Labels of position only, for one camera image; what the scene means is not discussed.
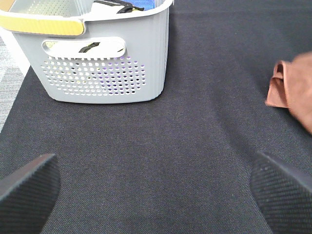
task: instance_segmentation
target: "brown cloth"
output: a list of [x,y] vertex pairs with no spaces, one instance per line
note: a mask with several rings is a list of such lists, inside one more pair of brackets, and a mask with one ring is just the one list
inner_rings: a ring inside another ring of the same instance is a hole
[[312,52],[276,64],[266,104],[288,108],[312,134]]

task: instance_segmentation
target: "basket handle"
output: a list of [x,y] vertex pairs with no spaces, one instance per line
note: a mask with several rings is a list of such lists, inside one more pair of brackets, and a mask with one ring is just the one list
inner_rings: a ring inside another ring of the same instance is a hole
[[58,58],[119,58],[126,52],[126,42],[120,37],[79,40],[47,39],[42,43],[45,53]]
[[0,0],[0,27],[9,31],[59,36],[79,36],[84,23],[77,18],[9,12],[15,0]]

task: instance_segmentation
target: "gray carpet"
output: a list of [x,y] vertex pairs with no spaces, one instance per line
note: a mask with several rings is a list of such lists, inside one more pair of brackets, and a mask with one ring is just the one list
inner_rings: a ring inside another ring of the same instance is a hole
[[0,132],[24,79],[0,37]]

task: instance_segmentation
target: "black strap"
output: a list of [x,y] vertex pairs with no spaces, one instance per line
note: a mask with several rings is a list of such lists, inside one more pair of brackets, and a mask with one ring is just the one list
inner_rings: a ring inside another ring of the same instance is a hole
[[95,0],[96,3],[102,3],[108,6],[124,6],[121,10],[117,12],[117,14],[121,13],[131,13],[133,9],[144,11],[143,7],[133,6],[132,3],[121,1],[121,0]]
[[97,47],[100,44],[100,42],[93,42],[92,44],[83,47],[79,53],[87,53],[89,50],[91,50],[93,47]]

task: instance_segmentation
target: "dark gray rug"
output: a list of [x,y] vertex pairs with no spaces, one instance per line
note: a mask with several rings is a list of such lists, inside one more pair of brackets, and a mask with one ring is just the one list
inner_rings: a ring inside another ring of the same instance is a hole
[[311,50],[311,15],[310,0],[176,1],[165,89],[150,102],[57,102],[30,70],[0,135],[1,176],[58,154],[44,234],[270,234],[252,155],[312,173],[311,135],[264,104],[275,62]]

